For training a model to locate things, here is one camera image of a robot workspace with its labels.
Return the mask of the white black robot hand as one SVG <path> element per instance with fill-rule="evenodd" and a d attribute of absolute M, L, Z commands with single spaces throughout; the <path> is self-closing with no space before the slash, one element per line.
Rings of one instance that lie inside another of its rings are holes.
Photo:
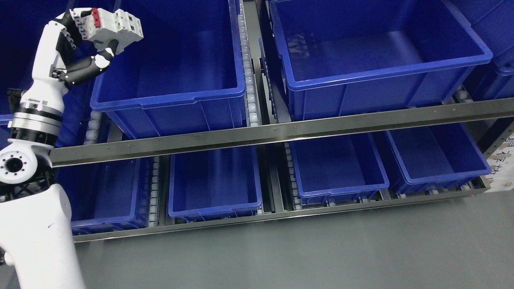
<path fill-rule="evenodd" d="M 110 66 L 118 41 L 98 51 L 93 42 L 84 40 L 82 18 L 92 7 L 72 8 L 50 20 L 43 28 L 32 69 L 28 97 L 63 97 L 72 86 L 104 73 Z"/>

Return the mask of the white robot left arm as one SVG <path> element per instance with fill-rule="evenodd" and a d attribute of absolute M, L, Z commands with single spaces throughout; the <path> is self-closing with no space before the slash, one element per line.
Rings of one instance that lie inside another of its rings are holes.
<path fill-rule="evenodd" d="M 62 126 L 62 83 L 35 80 L 21 94 L 1 150 L 1 249 L 22 289 L 84 289 L 71 205 L 49 158 Z"/>

